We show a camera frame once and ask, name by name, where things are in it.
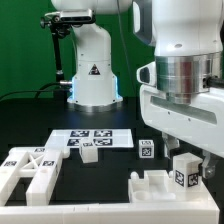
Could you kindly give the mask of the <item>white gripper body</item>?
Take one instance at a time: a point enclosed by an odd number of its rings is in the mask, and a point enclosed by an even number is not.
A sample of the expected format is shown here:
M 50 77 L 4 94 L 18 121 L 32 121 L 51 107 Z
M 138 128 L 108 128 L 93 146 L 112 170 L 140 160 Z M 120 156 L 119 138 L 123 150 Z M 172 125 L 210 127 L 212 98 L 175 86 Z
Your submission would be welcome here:
M 193 95 L 190 105 L 173 104 L 148 85 L 140 88 L 146 125 L 224 158 L 224 90 Z

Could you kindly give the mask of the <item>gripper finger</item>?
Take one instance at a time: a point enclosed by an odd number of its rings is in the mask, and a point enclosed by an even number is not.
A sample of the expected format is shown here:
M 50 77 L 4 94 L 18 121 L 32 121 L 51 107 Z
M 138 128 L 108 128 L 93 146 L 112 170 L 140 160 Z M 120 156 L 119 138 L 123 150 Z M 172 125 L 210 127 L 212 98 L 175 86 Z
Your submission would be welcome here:
M 167 133 L 162 133 L 162 139 L 164 141 L 164 156 L 169 158 L 170 151 L 180 147 L 179 140 Z
M 215 176 L 216 164 L 218 163 L 218 156 L 204 151 L 203 152 L 203 162 L 201 165 L 201 176 L 204 179 L 210 179 Z

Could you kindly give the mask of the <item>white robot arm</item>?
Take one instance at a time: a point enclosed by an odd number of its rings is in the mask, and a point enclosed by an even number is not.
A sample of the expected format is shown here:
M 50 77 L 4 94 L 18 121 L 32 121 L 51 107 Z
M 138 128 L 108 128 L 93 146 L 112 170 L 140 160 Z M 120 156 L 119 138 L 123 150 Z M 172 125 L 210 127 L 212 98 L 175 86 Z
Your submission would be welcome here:
M 120 101 L 111 38 L 95 17 L 131 9 L 135 35 L 155 49 L 154 61 L 137 71 L 142 118 L 162 132 L 167 148 L 185 141 L 203 149 L 203 175 L 213 176 L 224 157 L 224 0 L 51 1 L 57 25 L 76 36 L 69 103 L 91 109 Z

